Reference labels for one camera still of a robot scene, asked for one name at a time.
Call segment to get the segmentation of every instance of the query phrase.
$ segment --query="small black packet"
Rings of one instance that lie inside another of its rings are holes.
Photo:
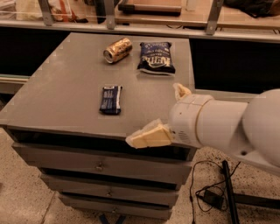
[[[148,74],[175,74],[169,42],[142,42],[141,59],[137,67]]]
[[[123,87],[104,87],[100,111],[106,115],[118,115],[121,113],[120,95]]]

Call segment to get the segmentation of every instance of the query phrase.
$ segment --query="black bag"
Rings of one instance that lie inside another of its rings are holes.
[[[278,0],[224,0],[228,7],[239,9],[252,18],[276,16],[271,10],[276,2],[279,4]]]

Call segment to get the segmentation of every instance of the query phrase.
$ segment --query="concrete floor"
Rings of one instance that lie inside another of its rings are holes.
[[[47,188],[39,178],[40,172],[11,148],[13,141],[0,129],[0,223],[1,224],[97,224],[103,213],[73,209],[64,206],[58,194]],[[198,150],[194,162],[211,160],[219,165],[226,159],[231,170],[237,161],[223,153],[203,148]],[[192,207],[189,201],[190,176],[180,192],[169,220],[155,220],[127,216],[125,224],[181,224],[192,223]],[[223,177],[213,164],[198,164],[194,173],[193,193],[203,186],[211,185]],[[260,197],[280,199],[280,178],[252,166],[240,164],[232,177],[234,191]],[[200,203],[204,209],[208,206]],[[280,211],[255,206],[237,205],[241,223],[279,223]],[[204,213],[194,201],[196,223],[231,223],[229,210],[217,209]],[[118,214],[105,213],[110,223],[116,223]]]

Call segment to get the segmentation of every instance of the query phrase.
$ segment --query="gold can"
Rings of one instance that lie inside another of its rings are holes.
[[[120,40],[108,46],[103,52],[103,55],[108,63],[115,63],[127,56],[131,50],[131,41],[128,38],[121,38]]]

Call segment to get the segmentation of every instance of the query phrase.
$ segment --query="power adapter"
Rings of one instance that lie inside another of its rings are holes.
[[[214,192],[211,192],[209,190],[205,190],[205,193],[204,193],[204,196],[202,198],[202,200],[204,202],[206,202],[208,205],[212,206],[212,207],[215,207],[215,208],[218,208],[221,210],[221,207],[222,207],[222,203],[224,201],[223,197],[214,193]]]

